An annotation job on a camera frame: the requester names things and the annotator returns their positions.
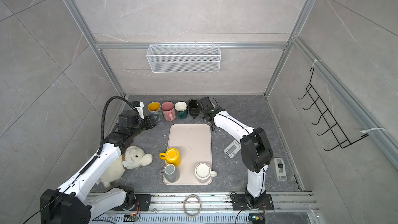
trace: mug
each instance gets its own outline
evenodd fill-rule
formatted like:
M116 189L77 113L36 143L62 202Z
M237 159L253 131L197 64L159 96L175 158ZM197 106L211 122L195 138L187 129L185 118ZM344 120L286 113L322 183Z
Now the mug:
M177 117L179 119L184 119L188 116L187 103L183 101L177 102L174 108L177 111Z
M170 148L165 153L159 154L161 160L166 160L167 163L172 163L175 166L181 164L180 152L176 148Z
M171 101L166 101L162 104L163 116L167 121L173 121L176 118L176 110Z
M195 175L199 182L205 183L210 177L216 177L217 172L212 171L207 163L200 163L195 168Z
M158 172L159 175L163 175L167 181L173 183L180 178L180 172L174 164L167 164L166 167Z
M200 109L197 100L193 99L188 102L188 112L192 118L196 118L199 115Z
M159 116L157 121L160 121L160 120L163 119L163 112L162 112L162 110L160 109L160 103L159 103L159 102L152 102L152 103L150 103L150 104L148 105L148 111L149 111L150 113L152 113L152 114L157 114L157 115Z

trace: wire basket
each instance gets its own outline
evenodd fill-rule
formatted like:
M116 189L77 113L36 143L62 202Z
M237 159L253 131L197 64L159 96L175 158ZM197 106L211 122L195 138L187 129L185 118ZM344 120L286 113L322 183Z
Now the wire basket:
M219 72L220 45L154 44L147 52L154 73Z

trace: plush toy head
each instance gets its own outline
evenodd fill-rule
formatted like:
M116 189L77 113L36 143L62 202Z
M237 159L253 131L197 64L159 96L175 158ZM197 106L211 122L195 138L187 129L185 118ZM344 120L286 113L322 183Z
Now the plush toy head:
M145 154L144 151L136 146L129 146L126 149L125 160L122 164L126 169L133 169L140 166L149 165L152 162L152 155Z

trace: white plush toy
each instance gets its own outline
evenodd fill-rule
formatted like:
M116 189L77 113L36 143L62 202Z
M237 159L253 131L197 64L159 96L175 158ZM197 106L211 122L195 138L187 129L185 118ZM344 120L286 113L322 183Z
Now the white plush toy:
M100 177L104 187L109 188L111 182L122 177L126 169L133 169L140 166L147 166L152 162L152 155L136 146L129 146L125 155L114 161Z

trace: black metal hook rack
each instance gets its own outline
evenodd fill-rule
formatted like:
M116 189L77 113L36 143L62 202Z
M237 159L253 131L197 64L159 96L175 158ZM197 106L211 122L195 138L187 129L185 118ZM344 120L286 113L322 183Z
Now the black metal hook rack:
M327 152L329 152L329 151L331 151L331 150L333 150L333 149L335 149L335 148L337 148L337 147L339 147L339 146L341 147L341 149L344 149L344 148L346 148L347 146L350 146L350 145L352 145L352 144L355 144L356 142L360 141L361 139L363 139L363 138L369 136L369 135L366 133L366 134L362 135L359 139L357 139L357 140L354 141L354 142L351 142L351 141L349 140L349 138L346 136L346 134L345 134L345 132L343 131L343 129L341 129L339 123L337 122L337 120L335 119L335 117L333 116L333 114L331 113L331 111L329 110L329 108L327 107L327 105L325 104L325 102L322 100L322 98L319 96L318 92L315 90L315 88L314 88L314 87L312 86L312 84L311 84L312 76L314 75L314 68L313 68L313 67L311 67L310 73L311 73L311 78L310 78L310 82L308 83L308 86L305 88L305 89L306 89L306 93L303 95L303 97L297 98L297 99L301 100L301 99L303 99L303 98L308 94L308 95L311 97L313 103L312 103L312 105L311 105L310 107L308 107L307 109L306 109L306 108L303 108L303 109L304 109L304 110L309 110L313 105L315 105L316 108L318 109L318 111L321 113L321 116L319 117L318 121L317 121L316 123L312 123L312 124L313 124L313 125L319 124L319 122L321 121L321 118L323 117L323 119L325 120L326 124L328 125L329 128L328 128L326 131L324 131L322 134L318 134L318 133L317 133L316 135L322 136L322 135L324 135L326 132L331 131L332 134L333 134L333 136L334 136L334 138L336 139L338 145L336 145L335 147L333 147L333 148L331 148L331 149L329 149L329 150L327 150L327 149L324 149L324 150L327 151ZM313 96L309 93L310 89L313 89L314 92L316 93L316 96L315 96L315 97L313 97ZM319 108L319 106L318 106L317 103L316 103L317 101L321 101L321 102L324 104L324 106L326 107L326 110L325 110L325 111L323 111L323 112L321 111L321 109ZM333 120L334 120L334 124L333 124L333 125L331 125L331 123L329 123L329 122L326 120L326 118L325 118L325 114L326 114L327 112L331 115L331 117L332 117ZM344 135L344 137L345 137L345 140L344 140L343 142L339 142L339 139L336 137L336 134L335 134L335 132L334 132L333 129L332 129L332 128L335 127L335 126L337 126L337 127L340 129L340 131L343 133L343 135Z

